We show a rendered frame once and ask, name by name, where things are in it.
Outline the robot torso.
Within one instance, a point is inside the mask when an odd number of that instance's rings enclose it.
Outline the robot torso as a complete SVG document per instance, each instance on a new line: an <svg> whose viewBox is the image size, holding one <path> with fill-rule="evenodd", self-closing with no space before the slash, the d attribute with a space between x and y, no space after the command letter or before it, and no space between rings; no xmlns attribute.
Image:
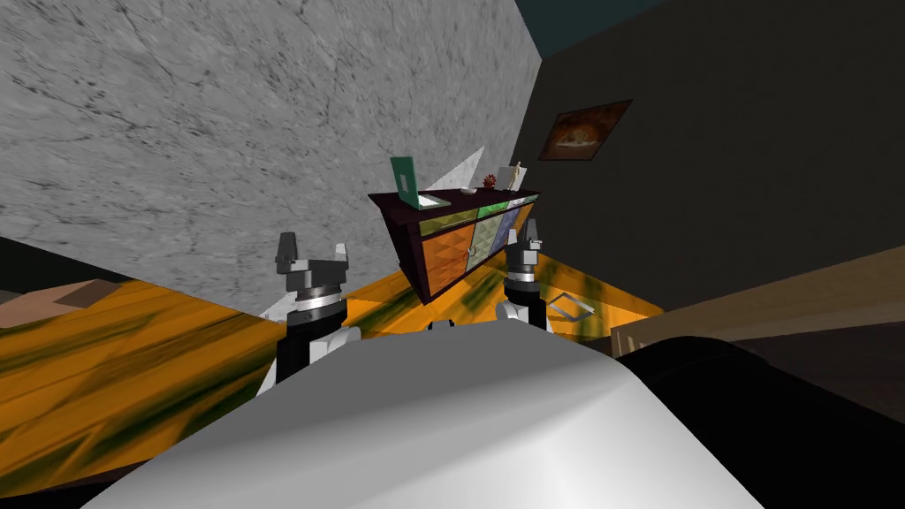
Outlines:
<svg viewBox="0 0 905 509"><path fill-rule="evenodd" d="M353 341L83 509L764 509L623 364L516 320Z"/></svg>

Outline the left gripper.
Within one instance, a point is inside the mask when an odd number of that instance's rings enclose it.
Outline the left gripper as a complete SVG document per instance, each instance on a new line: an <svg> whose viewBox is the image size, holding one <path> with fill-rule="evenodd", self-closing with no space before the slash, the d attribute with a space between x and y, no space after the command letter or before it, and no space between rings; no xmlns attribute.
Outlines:
<svg viewBox="0 0 905 509"><path fill-rule="evenodd" d="M285 276L285 290L300 292L314 288L341 286L349 266L346 243L338 243L333 260L297 260L295 232L279 233L276 255L277 274Z"/></svg>

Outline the dark sideboard with colourful doors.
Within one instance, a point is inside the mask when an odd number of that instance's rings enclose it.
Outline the dark sideboard with colourful doors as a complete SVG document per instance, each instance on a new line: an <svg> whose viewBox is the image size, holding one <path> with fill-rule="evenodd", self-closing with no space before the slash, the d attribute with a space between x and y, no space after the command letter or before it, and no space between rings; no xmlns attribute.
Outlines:
<svg viewBox="0 0 905 509"><path fill-rule="evenodd" d="M390 159L397 190L370 194L399 266L423 304L436 300L505 246L526 223L538 193L478 188L423 192L410 156Z"/></svg>

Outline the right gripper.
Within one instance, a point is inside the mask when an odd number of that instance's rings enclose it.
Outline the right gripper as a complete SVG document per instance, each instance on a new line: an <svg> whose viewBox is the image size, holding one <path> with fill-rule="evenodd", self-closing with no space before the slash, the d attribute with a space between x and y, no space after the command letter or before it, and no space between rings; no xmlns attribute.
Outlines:
<svg viewBox="0 0 905 509"><path fill-rule="evenodd" d="M543 243L539 240L536 220L529 217L523 226L523 240L519 240L516 229L508 230L506 242L506 265L508 269L533 269Z"/></svg>

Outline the brown framed wall picture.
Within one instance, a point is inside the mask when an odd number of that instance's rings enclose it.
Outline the brown framed wall picture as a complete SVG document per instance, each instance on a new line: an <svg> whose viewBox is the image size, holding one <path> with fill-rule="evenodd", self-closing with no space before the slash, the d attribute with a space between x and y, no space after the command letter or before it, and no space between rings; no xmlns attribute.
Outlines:
<svg viewBox="0 0 905 509"><path fill-rule="evenodd" d="M633 101L607 103L558 114L539 161L591 161Z"/></svg>

